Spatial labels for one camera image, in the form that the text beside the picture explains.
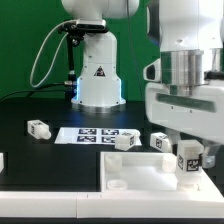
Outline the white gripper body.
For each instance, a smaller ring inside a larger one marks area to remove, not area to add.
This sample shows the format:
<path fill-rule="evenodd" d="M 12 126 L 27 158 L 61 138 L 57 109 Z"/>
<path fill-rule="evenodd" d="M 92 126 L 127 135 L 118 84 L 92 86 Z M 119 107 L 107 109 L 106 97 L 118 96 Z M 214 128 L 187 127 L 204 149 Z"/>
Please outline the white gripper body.
<path fill-rule="evenodd" d="M 224 81 L 194 87 L 191 97 L 169 94 L 159 83 L 148 83 L 145 108 L 151 123 L 224 145 Z"/>

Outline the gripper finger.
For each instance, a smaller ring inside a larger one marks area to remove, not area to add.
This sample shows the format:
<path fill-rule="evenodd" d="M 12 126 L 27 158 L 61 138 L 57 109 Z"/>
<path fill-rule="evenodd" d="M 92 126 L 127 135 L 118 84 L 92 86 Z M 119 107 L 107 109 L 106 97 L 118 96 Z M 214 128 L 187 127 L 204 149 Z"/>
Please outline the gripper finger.
<path fill-rule="evenodd" d="M 203 145 L 204 151 L 202 154 L 202 167 L 209 169 L 215 166 L 216 154 L 221 148 L 221 145 L 211 141 L 205 141 Z"/>
<path fill-rule="evenodd" d="M 168 135 L 172 149 L 176 149 L 178 142 L 181 140 L 180 132 L 173 129 L 167 129 L 166 134 Z"/>

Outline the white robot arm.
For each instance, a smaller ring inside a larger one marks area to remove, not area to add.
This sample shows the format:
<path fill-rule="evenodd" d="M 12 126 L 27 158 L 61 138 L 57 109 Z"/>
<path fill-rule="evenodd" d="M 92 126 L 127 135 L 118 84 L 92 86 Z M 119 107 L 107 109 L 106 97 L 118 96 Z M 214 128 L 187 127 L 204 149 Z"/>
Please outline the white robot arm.
<path fill-rule="evenodd" d="M 72 103 L 88 111 L 123 106 L 117 41 L 105 20 L 134 15 L 140 0 L 61 1 L 74 18 L 66 30 L 85 41 Z M 143 70 L 147 118 L 165 127 L 173 143 L 181 132 L 201 138 L 202 166 L 210 168 L 224 145 L 224 0 L 150 0 L 146 11 L 148 37 L 160 47 Z"/>

